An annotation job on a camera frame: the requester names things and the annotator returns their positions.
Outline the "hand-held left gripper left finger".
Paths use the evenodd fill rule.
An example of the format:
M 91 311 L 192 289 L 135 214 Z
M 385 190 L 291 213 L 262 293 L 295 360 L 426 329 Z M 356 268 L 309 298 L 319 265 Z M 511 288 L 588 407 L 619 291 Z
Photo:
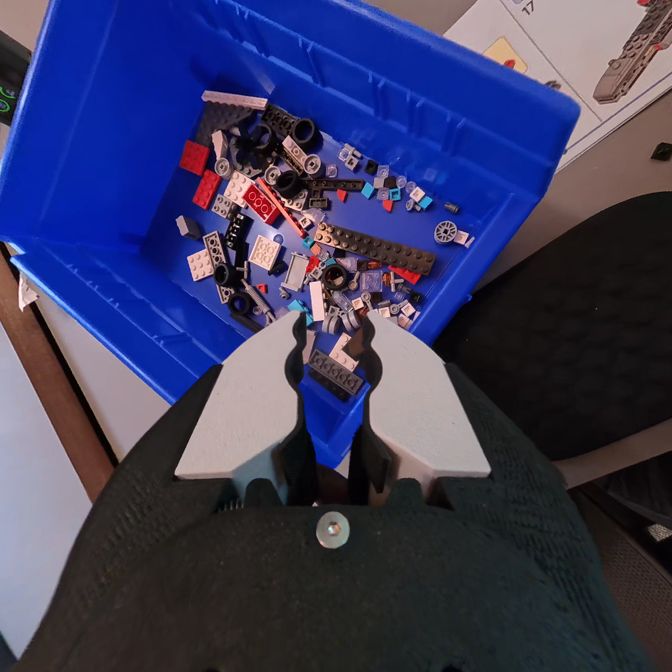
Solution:
M 282 503 L 313 505 L 315 450 L 298 388 L 306 334 L 305 314 L 290 311 L 222 363 L 177 477 L 230 478 L 240 496 L 252 480 L 266 478 Z

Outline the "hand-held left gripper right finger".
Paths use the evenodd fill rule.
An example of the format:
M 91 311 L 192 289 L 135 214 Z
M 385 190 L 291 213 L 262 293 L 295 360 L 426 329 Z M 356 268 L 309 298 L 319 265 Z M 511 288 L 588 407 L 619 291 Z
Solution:
M 361 329 L 360 364 L 370 388 L 350 451 L 353 504 L 384 502 L 400 479 L 427 498 L 441 477 L 485 478 L 491 465 L 445 362 L 424 342 L 377 312 Z

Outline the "pile of toy bricks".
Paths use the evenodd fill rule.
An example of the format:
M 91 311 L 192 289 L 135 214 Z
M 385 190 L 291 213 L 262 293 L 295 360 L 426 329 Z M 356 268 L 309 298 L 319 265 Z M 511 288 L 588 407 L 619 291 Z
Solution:
M 452 130 L 446 109 L 401 91 L 409 125 L 342 105 L 300 115 L 267 96 L 208 90 L 179 163 L 169 214 L 185 240 L 192 280 L 210 283 L 247 334 L 288 310 L 328 333 L 353 331 L 371 299 L 339 308 L 333 293 L 417 304 L 439 295 L 437 323 L 475 286 L 465 255 L 472 223 L 439 216 L 439 164 L 419 140 L 425 121 Z

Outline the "blue plastic bin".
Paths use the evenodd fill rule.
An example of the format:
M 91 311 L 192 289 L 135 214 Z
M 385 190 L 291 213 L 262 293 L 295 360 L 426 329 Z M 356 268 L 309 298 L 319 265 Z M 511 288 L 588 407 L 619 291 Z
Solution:
M 168 403 L 252 333 L 187 258 L 225 222 L 179 167 L 205 90 L 262 97 L 432 199 L 330 198 L 329 223 L 431 251 L 431 345 L 546 193 L 570 97 L 360 1 L 53 1 L 1 164 L 17 266 Z

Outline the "black mesh pad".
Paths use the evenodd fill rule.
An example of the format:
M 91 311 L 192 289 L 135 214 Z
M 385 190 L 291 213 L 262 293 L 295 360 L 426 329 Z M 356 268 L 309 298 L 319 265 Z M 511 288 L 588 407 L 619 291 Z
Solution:
M 551 460 L 671 418 L 671 192 L 589 217 L 474 293 L 433 344 Z

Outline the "open instruction booklet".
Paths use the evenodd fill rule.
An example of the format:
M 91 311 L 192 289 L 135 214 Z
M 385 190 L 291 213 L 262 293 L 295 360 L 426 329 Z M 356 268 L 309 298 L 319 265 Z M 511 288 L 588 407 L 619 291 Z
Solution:
M 671 89 L 670 1 L 476 1 L 444 37 L 579 105 L 558 171 Z

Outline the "black device with green lights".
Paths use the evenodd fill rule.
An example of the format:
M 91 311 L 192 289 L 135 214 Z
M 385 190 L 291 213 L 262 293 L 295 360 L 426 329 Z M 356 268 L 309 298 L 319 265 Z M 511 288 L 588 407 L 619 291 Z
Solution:
M 13 121 L 32 52 L 1 31 L 1 123 L 10 127 Z

